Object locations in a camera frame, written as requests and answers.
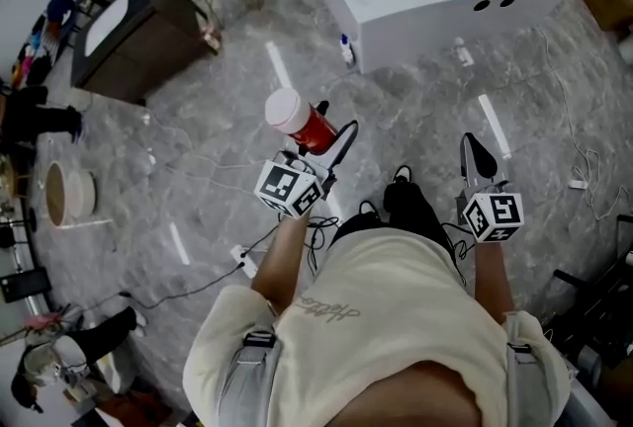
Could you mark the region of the shelf of colourful items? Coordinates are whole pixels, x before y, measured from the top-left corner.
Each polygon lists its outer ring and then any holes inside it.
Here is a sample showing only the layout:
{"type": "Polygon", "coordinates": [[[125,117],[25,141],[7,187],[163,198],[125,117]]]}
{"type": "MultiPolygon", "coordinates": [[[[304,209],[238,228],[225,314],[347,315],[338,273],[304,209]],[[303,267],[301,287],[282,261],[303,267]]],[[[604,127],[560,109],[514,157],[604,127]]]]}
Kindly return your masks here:
{"type": "Polygon", "coordinates": [[[12,66],[9,86],[17,89],[43,84],[70,37],[78,31],[75,0],[50,0],[34,23],[12,66]]]}

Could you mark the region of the black tablet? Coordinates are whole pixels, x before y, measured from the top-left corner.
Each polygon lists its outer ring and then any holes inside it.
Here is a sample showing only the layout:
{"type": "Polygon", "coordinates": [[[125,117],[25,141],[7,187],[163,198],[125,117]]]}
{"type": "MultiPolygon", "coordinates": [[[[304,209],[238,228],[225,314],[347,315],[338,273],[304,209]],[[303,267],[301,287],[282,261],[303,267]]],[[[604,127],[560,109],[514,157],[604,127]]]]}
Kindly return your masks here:
{"type": "Polygon", "coordinates": [[[0,277],[0,293],[7,303],[45,294],[50,290],[51,283],[44,267],[0,277]]]}

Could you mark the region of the pink cloth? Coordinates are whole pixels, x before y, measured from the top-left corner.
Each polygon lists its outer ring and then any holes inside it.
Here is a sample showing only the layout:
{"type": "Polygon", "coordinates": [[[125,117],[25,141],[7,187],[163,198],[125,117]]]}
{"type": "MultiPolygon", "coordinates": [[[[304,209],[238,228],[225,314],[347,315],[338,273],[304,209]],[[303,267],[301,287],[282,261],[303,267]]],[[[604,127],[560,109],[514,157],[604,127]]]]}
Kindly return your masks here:
{"type": "Polygon", "coordinates": [[[33,315],[25,322],[25,330],[29,331],[46,331],[50,326],[58,327],[63,320],[60,312],[49,312],[44,314],[33,315]]]}

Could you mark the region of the pink toiletries tray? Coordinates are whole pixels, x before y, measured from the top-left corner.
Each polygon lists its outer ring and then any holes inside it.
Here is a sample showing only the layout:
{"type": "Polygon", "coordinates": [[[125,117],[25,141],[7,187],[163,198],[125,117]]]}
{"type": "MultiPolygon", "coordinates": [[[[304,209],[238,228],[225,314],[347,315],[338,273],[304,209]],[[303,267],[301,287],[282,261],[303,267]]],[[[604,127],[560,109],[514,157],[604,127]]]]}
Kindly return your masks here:
{"type": "Polygon", "coordinates": [[[221,32],[213,24],[207,24],[201,28],[201,36],[214,54],[218,54],[222,49],[221,32]]]}

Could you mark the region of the person's black trousers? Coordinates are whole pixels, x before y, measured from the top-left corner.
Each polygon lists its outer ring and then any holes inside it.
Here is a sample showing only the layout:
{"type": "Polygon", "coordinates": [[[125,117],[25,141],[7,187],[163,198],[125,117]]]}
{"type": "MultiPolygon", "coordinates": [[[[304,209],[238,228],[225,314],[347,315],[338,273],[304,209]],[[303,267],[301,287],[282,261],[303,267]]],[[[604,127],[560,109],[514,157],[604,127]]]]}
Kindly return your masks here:
{"type": "Polygon", "coordinates": [[[434,209],[414,182],[397,181],[389,184],[384,192],[383,206],[389,216],[387,222],[382,222],[377,213],[359,213],[340,226],[330,245],[354,232],[394,228],[439,244],[454,259],[452,245],[445,230],[434,209]]]}

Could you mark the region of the dark wooden vanity cabinet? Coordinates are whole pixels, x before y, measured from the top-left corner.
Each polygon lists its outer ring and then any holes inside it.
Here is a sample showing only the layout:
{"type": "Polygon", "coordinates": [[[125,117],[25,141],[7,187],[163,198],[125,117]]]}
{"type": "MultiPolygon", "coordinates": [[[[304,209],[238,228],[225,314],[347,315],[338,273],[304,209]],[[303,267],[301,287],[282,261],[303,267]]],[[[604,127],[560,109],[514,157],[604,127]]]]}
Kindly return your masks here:
{"type": "Polygon", "coordinates": [[[123,21],[86,57],[88,29],[104,10],[76,37],[70,75],[74,88],[143,106],[165,81],[214,54],[201,36],[208,17],[193,0],[130,0],[123,21]]]}

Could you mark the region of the white bottle blue cap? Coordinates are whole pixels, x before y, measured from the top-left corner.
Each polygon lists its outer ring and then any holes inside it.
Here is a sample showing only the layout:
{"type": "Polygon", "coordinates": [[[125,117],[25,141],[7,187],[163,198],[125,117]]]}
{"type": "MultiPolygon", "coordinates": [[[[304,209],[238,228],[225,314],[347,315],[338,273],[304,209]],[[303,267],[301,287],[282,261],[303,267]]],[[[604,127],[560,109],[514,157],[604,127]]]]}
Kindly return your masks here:
{"type": "Polygon", "coordinates": [[[351,42],[346,34],[340,35],[339,46],[346,67],[353,68],[356,64],[355,54],[353,52],[351,42]]]}

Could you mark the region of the black metal rack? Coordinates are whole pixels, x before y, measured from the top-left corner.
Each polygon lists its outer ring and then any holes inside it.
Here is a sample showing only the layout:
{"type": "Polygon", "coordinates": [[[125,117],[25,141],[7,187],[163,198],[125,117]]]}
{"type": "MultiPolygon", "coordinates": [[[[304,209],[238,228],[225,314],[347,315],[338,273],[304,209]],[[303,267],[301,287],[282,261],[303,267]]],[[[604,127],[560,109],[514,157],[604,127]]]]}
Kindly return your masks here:
{"type": "Polygon", "coordinates": [[[552,279],[573,289],[571,305],[544,319],[545,334],[577,370],[577,378],[597,389],[602,372],[633,355],[633,241],[616,248],[609,265],[590,280],[556,269],[552,279]]]}

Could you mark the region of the person's cream shirt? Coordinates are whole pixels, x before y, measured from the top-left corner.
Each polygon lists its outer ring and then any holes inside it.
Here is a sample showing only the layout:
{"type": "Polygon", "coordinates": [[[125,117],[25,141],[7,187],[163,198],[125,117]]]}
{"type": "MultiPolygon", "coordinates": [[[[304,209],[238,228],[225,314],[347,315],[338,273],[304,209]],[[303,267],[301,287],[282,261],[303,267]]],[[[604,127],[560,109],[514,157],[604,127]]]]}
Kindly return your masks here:
{"type": "Polygon", "coordinates": [[[425,237],[340,238],[281,315],[250,286],[221,291],[185,364],[203,427],[554,427],[569,400],[538,320],[499,325],[425,237]]]}

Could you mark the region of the person's left forearm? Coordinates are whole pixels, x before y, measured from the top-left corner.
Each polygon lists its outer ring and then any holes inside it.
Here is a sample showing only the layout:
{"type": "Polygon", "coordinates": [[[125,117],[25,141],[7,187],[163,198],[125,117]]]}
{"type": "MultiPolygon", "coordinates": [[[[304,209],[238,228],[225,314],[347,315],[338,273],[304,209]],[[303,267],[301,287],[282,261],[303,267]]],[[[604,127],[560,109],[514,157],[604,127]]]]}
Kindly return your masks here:
{"type": "Polygon", "coordinates": [[[293,302],[302,263],[310,214],[284,217],[279,223],[251,288],[264,297],[276,315],[293,302]]]}

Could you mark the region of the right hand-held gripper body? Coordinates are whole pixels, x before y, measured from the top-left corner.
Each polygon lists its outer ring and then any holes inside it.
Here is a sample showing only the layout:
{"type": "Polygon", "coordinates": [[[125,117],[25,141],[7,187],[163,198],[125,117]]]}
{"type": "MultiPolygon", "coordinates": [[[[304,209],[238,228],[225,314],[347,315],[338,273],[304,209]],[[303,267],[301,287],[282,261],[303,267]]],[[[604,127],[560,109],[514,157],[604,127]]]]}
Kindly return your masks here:
{"type": "Polygon", "coordinates": [[[524,225],[521,195],[501,180],[467,187],[457,198],[458,223],[466,225],[477,243],[508,241],[524,225]]]}

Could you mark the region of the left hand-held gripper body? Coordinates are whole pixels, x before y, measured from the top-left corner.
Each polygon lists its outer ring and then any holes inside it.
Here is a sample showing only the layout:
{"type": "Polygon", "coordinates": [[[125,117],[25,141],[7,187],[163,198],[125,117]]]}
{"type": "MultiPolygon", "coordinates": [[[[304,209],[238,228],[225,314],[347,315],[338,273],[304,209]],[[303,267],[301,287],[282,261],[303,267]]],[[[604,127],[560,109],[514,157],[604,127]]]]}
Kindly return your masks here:
{"type": "Polygon", "coordinates": [[[267,160],[255,185],[254,195],[278,214],[301,218],[320,199],[325,199],[335,180],[334,157],[281,149],[267,160]]]}

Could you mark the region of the white vanity sink basin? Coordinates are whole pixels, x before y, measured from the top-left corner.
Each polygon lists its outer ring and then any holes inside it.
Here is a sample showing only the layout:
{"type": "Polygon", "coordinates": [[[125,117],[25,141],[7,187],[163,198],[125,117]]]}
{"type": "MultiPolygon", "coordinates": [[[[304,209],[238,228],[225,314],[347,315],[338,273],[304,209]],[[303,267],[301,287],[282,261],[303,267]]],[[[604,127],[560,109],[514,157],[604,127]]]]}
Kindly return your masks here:
{"type": "Polygon", "coordinates": [[[128,13],[130,0],[114,0],[88,29],[84,55],[94,50],[118,27],[128,13]]]}

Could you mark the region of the person's right forearm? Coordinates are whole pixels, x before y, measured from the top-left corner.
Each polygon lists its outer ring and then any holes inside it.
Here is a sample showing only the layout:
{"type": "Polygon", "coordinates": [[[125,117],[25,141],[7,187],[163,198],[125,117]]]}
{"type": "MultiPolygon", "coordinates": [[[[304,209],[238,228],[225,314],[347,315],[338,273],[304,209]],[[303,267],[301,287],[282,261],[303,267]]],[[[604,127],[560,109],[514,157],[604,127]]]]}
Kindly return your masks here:
{"type": "Polygon", "coordinates": [[[475,299],[499,325],[515,309],[499,243],[475,245],[475,299]]]}

